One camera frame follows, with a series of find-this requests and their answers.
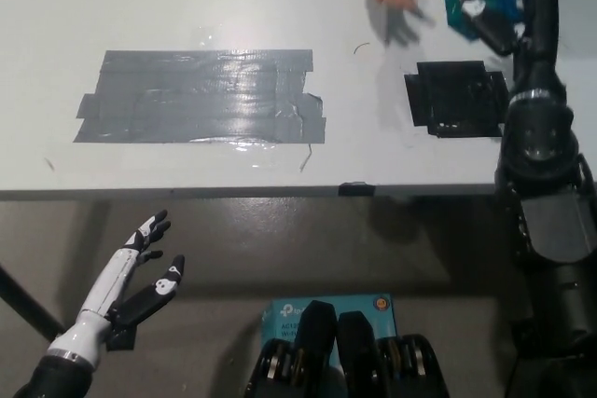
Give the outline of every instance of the robotic arm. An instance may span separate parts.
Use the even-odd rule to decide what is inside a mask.
[[[166,211],[142,224],[118,249],[91,288],[75,324],[52,342],[34,374],[15,398],[82,398],[100,362],[100,349],[132,350],[136,327],[176,294],[185,257],[178,255],[153,284],[127,300],[123,296],[138,266],[162,251],[148,251],[170,228]]]
[[[512,334],[521,358],[548,361],[538,396],[595,396],[597,195],[556,73],[558,0],[518,0],[518,6],[523,23],[515,33],[483,0],[461,0],[479,37],[496,53],[514,56],[495,181],[519,230],[513,255],[534,317],[516,323]]]

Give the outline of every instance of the concrete floor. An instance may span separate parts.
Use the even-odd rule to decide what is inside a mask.
[[[159,247],[187,256],[180,294],[140,327],[135,351],[104,356],[90,397],[240,396],[270,299],[365,292],[394,295],[399,332],[432,341],[451,396],[503,396],[524,289],[488,199],[3,203],[0,263],[71,322],[111,253],[161,208],[173,227]],[[166,263],[145,265],[132,289]],[[46,346],[0,303],[6,394]]]

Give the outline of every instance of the blue box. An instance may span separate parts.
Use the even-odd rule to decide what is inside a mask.
[[[270,306],[263,312],[261,345],[273,338],[294,341],[299,328],[300,314],[313,300],[331,303],[336,309],[337,316],[343,312],[363,312],[373,327],[376,339],[397,336],[394,307],[389,294],[280,298],[272,300]],[[329,358],[329,366],[337,370],[336,375],[332,375],[330,378],[343,377],[338,346],[335,342],[334,350]],[[338,390],[336,386],[324,389],[323,395],[326,397],[346,396],[346,392]]]

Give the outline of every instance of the table leg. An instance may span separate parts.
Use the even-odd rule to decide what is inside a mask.
[[[0,266],[0,298],[28,322],[41,336],[52,341],[64,327]]]

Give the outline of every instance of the white table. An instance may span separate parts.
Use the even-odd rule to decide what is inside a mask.
[[[335,195],[358,182],[376,195],[490,191],[498,142],[415,130],[403,74],[421,61],[508,64],[452,31],[443,0],[419,1],[435,24],[407,15],[420,42],[405,33],[386,47],[385,12],[367,0],[0,0],[0,198]],[[597,167],[597,2],[561,3],[560,71]],[[326,143],[303,171],[300,144],[73,143],[107,50],[236,48],[312,48],[305,91],[323,98]]]

